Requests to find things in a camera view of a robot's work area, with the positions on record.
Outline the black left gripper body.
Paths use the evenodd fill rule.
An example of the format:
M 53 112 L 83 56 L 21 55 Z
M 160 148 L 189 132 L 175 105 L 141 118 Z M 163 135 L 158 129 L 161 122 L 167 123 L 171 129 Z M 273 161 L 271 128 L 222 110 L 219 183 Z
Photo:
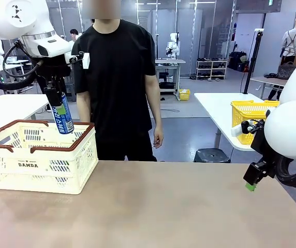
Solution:
M 32 58 L 32 66 L 36 66 L 40 60 L 43 61 L 43 64 L 35 71 L 37 74 L 36 80 L 40 88 L 47 87 L 53 77 L 61 79 L 61 86 L 64 88 L 65 85 L 63 78 L 70 76 L 71 72 L 71 68 L 66 63 L 65 55 L 62 54 L 56 57 Z

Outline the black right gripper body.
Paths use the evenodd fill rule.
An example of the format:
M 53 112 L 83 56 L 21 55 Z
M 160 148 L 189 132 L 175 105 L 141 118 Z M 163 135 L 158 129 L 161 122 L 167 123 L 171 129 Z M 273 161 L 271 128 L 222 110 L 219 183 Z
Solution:
M 270 176 L 274 178 L 276 175 L 276 161 L 278 154 L 268 144 L 264 134 L 264 123 L 256 123 L 251 130 L 254 139 L 251 143 L 251 148 L 262 155 L 262 158 L 256 162 L 258 168 L 258 178 Z

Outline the person's left hand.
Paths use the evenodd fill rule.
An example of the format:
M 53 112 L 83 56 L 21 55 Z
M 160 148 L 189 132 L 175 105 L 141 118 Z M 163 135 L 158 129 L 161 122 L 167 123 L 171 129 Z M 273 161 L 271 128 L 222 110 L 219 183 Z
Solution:
M 164 141 L 164 133 L 162 130 L 162 126 L 156 126 L 154 129 L 154 141 L 153 146 L 154 148 L 158 149 L 162 146 Z

